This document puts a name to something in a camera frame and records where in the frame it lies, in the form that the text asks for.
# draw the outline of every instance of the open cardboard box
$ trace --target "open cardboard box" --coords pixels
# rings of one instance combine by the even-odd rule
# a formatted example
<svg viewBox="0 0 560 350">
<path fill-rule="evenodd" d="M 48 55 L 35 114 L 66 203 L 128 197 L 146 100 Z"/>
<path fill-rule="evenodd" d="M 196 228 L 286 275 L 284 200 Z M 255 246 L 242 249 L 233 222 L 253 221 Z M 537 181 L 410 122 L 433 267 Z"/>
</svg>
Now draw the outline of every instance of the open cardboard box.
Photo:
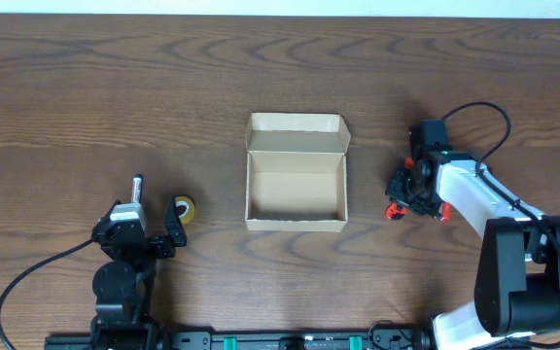
<svg viewBox="0 0 560 350">
<path fill-rule="evenodd" d="M 252 114 L 245 135 L 248 230 L 342 231 L 350 136 L 339 115 Z"/>
</svg>

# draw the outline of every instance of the white wall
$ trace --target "white wall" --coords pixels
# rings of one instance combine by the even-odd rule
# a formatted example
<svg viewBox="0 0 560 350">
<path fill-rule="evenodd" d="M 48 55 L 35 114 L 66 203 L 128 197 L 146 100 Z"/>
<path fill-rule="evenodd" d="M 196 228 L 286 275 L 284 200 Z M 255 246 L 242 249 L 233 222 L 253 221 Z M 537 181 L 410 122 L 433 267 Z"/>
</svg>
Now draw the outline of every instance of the white wall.
<svg viewBox="0 0 560 350">
<path fill-rule="evenodd" d="M 560 0 L 0 0 L 0 13 L 560 18 Z"/>
</svg>

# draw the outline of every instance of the red object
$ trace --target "red object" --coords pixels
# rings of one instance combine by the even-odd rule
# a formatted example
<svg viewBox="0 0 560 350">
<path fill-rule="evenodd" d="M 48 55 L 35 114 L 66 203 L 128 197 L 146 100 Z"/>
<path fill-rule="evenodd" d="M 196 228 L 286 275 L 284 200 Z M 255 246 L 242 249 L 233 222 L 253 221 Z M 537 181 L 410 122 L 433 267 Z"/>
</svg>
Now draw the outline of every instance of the red object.
<svg viewBox="0 0 560 350">
<path fill-rule="evenodd" d="M 414 166 L 414 159 L 406 158 L 405 159 L 405 168 L 406 169 L 411 169 L 412 166 Z"/>
<path fill-rule="evenodd" d="M 442 217 L 440 218 L 442 222 L 446 223 L 451 220 L 451 208 L 451 203 L 442 203 Z"/>
<path fill-rule="evenodd" d="M 399 209 L 397 203 L 391 203 L 388 208 L 386 208 L 386 218 L 388 218 L 388 220 L 398 220 L 402 218 L 405 213 L 407 213 L 407 208 Z"/>
</svg>

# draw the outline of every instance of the wood grain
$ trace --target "wood grain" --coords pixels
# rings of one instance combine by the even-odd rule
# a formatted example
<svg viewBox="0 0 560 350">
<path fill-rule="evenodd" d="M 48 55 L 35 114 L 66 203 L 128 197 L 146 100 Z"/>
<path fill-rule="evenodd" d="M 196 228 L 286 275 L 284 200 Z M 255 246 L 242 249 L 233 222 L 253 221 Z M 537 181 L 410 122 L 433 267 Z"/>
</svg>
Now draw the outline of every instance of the wood grain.
<svg viewBox="0 0 560 350">
<path fill-rule="evenodd" d="M 478 99 L 513 122 L 496 175 L 560 214 L 560 20 L 0 15 L 0 293 L 87 239 L 142 172 L 151 230 L 170 194 L 198 203 L 189 246 L 161 265 L 162 322 L 365 328 L 450 310 L 472 297 L 479 238 L 457 214 L 386 222 L 385 182 L 410 124 Z M 245 229 L 253 111 L 343 115 L 343 233 Z M 448 128 L 481 153 L 503 122 L 473 109 Z M 91 246 L 20 283 L 3 312 L 13 343 L 87 332 L 106 261 Z"/>
</svg>

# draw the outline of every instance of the robotic arm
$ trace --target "robotic arm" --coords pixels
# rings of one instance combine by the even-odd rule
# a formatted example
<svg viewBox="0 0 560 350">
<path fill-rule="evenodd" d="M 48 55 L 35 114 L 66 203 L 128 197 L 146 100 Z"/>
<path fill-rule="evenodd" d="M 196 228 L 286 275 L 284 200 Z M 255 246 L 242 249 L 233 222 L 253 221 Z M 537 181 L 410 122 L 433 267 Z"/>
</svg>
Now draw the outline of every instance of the robotic arm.
<svg viewBox="0 0 560 350">
<path fill-rule="evenodd" d="M 437 349 L 489 348 L 559 331 L 560 259 L 547 235 L 560 243 L 560 217 L 547 217 L 521 201 L 471 153 L 453 151 L 444 121 L 413 126 L 410 145 L 412 158 L 387 190 L 389 219 L 398 220 L 409 209 L 446 221 L 450 205 L 483 239 L 474 301 L 436 316 Z M 545 264 L 545 272 L 527 274 L 526 262 Z"/>
</svg>

